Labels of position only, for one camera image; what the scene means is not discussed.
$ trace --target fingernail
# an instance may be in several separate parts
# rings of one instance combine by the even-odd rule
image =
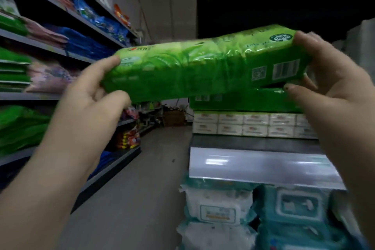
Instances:
[[[314,32],[309,32],[308,35],[313,37],[316,41],[320,41],[322,39],[320,35],[315,34]]]
[[[284,90],[289,90],[289,89],[293,89],[295,87],[294,84],[292,83],[287,83],[284,85]]]

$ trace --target finger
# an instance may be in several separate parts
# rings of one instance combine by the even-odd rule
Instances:
[[[328,72],[342,77],[343,74],[351,74],[358,66],[346,54],[335,49],[330,43],[324,41],[315,33],[303,33],[297,31],[293,39],[294,44],[303,46],[313,57],[311,67],[328,70]]]
[[[75,87],[87,91],[91,96],[94,96],[104,74],[119,64],[120,58],[118,56],[104,58],[91,64],[78,77]]]
[[[117,90],[99,100],[95,104],[95,108],[100,110],[100,113],[106,113],[111,120],[117,122],[124,109],[132,104],[129,94],[125,91]]]
[[[95,92],[95,95],[94,95],[94,101],[99,101],[101,98],[103,98],[105,96],[106,92],[104,90],[103,87],[99,87],[96,92]]]
[[[314,82],[312,82],[312,80],[310,79],[310,77],[307,76],[306,73],[303,75],[300,81],[301,81],[301,85],[306,87],[307,89],[310,89],[315,92],[318,91],[318,87],[315,85]]]
[[[303,110],[305,114],[320,114],[329,99],[328,97],[311,91],[306,87],[287,83],[284,90],[288,96]]]

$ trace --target green tissue pack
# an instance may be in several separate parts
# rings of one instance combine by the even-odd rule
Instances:
[[[302,113],[281,88],[253,88],[189,99],[193,110]]]
[[[310,61],[294,30],[270,25],[213,39],[122,49],[102,81],[133,103],[212,95],[302,77]]]

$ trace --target left hand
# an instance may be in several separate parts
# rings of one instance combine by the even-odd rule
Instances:
[[[120,64],[118,56],[87,67],[62,96],[36,155],[74,157],[88,174],[114,134],[121,113],[131,105],[129,95],[115,91],[106,95],[100,81]]]

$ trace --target grey floor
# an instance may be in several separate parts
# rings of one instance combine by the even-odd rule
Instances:
[[[58,250],[175,250],[192,127],[159,128],[142,153],[70,217]]]

